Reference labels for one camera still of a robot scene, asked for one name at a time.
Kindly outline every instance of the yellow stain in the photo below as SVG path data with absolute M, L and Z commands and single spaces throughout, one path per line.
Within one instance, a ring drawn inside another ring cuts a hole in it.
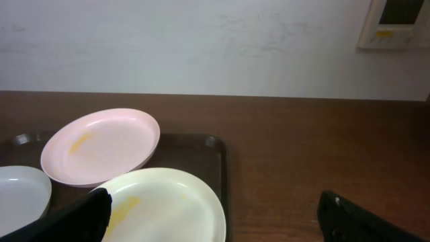
M 378 31 L 376 36 L 379 38 L 391 38 L 394 35 L 393 31 Z
M 142 202 L 142 199 L 135 196 L 129 196 L 127 200 L 119 204 L 117 208 L 112 211 L 109 226 L 107 226 L 106 233 L 103 238 L 104 241 L 109 238 L 112 232 L 114 232 L 114 229 L 127 217 L 128 212 L 130 212 L 130 210 L 140 202 Z
M 73 153 L 75 153 L 79 147 L 89 138 L 91 138 L 93 136 L 93 134 L 91 133 L 86 133 L 83 136 L 81 136 L 81 138 L 79 138 L 79 140 L 76 140 L 73 144 L 72 147 L 69 150 L 69 154 L 73 155 Z

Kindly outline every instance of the plate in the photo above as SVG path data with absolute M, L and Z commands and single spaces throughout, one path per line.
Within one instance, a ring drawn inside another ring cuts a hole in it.
M 53 180 L 93 188 L 141 168 L 160 138 L 155 119 L 118 108 L 86 115 L 66 125 L 46 144 L 40 163 Z
M 0 167 L 0 237 L 45 215 L 51 182 L 42 171 L 25 166 Z
M 189 173 L 141 169 L 99 188 L 106 188 L 113 201 L 105 242 L 225 242 L 226 221 L 218 197 Z

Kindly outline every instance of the control panel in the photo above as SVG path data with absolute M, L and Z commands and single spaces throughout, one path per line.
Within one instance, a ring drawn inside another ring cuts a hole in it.
M 430 47 L 430 0 L 373 0 L 360 48 Z

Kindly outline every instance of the brown tray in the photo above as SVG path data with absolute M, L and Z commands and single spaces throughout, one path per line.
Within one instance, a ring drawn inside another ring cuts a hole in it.
M 55 132 L 21 134 L 0 144 L 0 166 L 26 165 L 42 169 L 40 154 Z M 206 134 L 161 134 L 151 159 L 144 165 L 186 171 L 208 184 L 221 201 L 227 225 L 226 242 L 232 241 L 228 150 L 219 138 Z M 92 188 L 74 188 L 52 181 L 48 214 L 72 204 Z

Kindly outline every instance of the table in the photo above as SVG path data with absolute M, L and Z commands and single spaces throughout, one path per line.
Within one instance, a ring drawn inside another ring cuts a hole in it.
M 228 143 L 236 242 L 323 241 L 323 190 L 430 239 L 425 102 L 3 91 L 0 138 L 58 130 L 108 108 L 148 112 L 162 132 Z

